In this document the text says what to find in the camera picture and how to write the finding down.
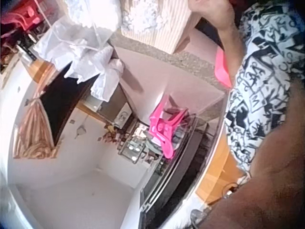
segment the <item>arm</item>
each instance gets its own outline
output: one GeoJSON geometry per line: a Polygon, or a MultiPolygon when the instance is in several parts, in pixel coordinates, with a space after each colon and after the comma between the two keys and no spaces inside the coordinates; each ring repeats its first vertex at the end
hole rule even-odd
{"type": "Polygon", "coordinates": [[[189,8],[206,18],[217,30],[224,46],[231,83],[244,57],[244,46],[234,19],[235,13],[228,0],[189,0],[189,8]]]}
{"type": "Polygon", "coordinates": [[[244,58],[244,46],[235,25],[232,25],[225,30],[218,30],[218,34],[224,46],[226,63],[232,86],[234,86],[235,76],[242,65],[244,58]]]}
{"type": "Polygon", "coordinates": [[[291,86],[285,123],[272,131],[251,165],[253,178],[219,201],[200,229],[298,228],[304,215],[305,92],[291,86]]]}

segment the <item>pink object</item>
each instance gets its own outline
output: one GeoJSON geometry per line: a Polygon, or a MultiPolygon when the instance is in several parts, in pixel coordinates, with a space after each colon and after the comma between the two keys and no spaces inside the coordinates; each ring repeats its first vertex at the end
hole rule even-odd
{"type": "MultiPolygon", "coordinates": [[[[51,11],[52,9],[47,9],[44,13],[48,15],[51,11]]],[[[36,25],[43,20],[44,17],[38,12],[37,5],[33,0],[29,0],[12,12],[7,12],[1,16],[2,24],[15,23],[17,26],[21,26],[24,31],[27,31],[33,25],[36,25]]]]}
{"type": "Polygon", "coordinates": [[[215,61],[215,76],[225,86],[232,88],[230,75],[222,48],[217,48],[216,61],[215,61]]]}
{"type": "Polygon", "coordinates": [[[176,115],[172,115],[168,120],[160,118],[169,96],[165,95],[150,115],[149,133],[161,142],[163,154],[166,158],[172,158],[174,155],[172,136],[182,121],[187,109],[183,109],[176,115]]]}

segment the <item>black and white patterned shirt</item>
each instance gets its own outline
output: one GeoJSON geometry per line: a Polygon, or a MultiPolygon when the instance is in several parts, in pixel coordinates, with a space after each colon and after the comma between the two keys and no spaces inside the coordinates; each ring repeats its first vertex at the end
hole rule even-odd
{"type": "Polygon", "coordinates": [[[255,4],[243,15],[246,55],[225,114],[228,144],[249,172],[257,148],[285,120],[290,82],[304,79],[304,29],[287,4],[255,4]]]}

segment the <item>hand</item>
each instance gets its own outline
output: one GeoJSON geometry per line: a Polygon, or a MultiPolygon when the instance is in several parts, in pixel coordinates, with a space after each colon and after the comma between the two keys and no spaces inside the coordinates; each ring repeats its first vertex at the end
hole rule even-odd
{"type": "Polygon", "coordinates": [[[188,4],[219,31],[234,26],[235,13],[229,0],[188,0],[188,4]]]}

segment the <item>curtain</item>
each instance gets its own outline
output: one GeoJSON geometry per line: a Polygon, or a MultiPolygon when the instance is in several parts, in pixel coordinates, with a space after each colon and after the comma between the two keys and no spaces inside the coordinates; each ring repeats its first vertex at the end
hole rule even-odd
{"type": "Polygon", "coordinates": [[[30,107],[16,129],[13,158],[56,158],[61,140],[54,145],[49,119],[40,96],[57,74],[53,65],[47,67],[42,74],[34,98],[29,103],[30,107]]]}

